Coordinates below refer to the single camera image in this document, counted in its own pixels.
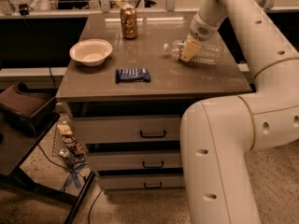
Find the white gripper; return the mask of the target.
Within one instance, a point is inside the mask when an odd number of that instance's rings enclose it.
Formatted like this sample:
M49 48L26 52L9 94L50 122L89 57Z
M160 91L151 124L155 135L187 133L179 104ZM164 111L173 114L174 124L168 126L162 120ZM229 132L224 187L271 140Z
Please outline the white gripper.
M184 48L182 49L180 59L183 62L189 62L193 56L199 51L202 45L197 41L208 41L211 39L219 29L220 25L205 21L199 13L196 13L191 21L188 38L185 41Z

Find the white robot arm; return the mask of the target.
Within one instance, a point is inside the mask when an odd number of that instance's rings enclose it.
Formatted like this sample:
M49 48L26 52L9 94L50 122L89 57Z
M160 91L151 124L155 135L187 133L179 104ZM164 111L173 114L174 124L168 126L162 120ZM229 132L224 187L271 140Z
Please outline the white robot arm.
M298 137L299 57L255 0L206 0L193 17L181 59L189 61L230 20L256 91L191 105L180 152L192 224L261 224L246 152Z

